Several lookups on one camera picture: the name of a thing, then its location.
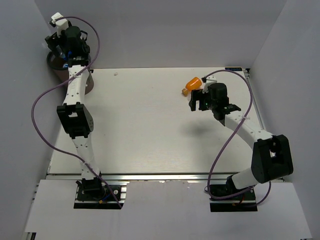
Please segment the orange bottle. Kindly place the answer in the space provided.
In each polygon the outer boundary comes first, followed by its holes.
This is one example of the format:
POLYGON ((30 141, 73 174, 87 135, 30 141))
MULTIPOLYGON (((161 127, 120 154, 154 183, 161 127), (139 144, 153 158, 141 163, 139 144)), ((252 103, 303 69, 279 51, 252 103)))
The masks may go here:
POLYGON ((186 97, 193 90, 198 90, 202 84, 203 82, 200 78, 194 77, 185 85, 185 87, 181 90, 181 93, 186 97))

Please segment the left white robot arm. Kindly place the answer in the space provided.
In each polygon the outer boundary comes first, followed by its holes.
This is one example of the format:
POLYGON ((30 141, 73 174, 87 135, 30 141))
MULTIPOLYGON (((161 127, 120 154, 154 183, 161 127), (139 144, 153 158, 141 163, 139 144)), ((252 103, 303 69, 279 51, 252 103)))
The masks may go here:
POLYGON ((97 178, 101 172, 92 147, 94 120, 85 106, 86 85, 92 75, 87 67, 91 62, 90 47, 82 34, 86 32, 77 26, 69 26, 60 34, 46 37, 45 41, 55 55, 58 48, 61 49, 67 61, 68 77, 74 78, 68 82, 65 99, 56 111, 65 133, 72 139, 76 154, 81 158, 82 184, 89 186, 90 196, 99 200, 105 196, 106 187, 97 178))

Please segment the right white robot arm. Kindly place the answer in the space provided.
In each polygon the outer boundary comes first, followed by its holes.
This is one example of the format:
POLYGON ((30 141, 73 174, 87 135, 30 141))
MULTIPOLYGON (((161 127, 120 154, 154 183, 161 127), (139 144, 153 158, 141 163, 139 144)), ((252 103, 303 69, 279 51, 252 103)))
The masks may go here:
POLYGON ((212 111, 214 118, 232 130, 252 150, 249 168, 233 174, 225 185, 217 187, 207 184, 207 193, 213 200, 236 200, 258 184, 291 175, 294 171, 290 143, 283 134, 274 135, 248 119, 241 108, 231 104, 227 87, 223 83, 212 83, 207 89, 191 92, 190 109, 212 111))

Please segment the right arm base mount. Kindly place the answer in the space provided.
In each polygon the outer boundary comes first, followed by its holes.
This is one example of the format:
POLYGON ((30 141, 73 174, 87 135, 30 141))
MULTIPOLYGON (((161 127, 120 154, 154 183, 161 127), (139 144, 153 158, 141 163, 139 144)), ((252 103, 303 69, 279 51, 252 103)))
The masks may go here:
POLYGON ((209 188, 206 186, 204 192, 209 194, 209 206, 211 213, 240 213, 257 212, 256 195, 253 187, 246 192, 236 189, 228 177, 226 183, 218 184, 212 182, 209 188))

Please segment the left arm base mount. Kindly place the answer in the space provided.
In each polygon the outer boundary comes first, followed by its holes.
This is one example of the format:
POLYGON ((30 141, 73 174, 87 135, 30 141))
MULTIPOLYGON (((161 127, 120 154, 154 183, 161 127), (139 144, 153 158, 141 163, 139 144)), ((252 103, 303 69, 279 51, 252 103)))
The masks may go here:
POLYGON ((81 181, 77 180, 77 189, 73 208, 82 210, 120 210, 125 202, 124 186, 111 184, 110 188, 102 183, 101 188, 85 191, 81 181))

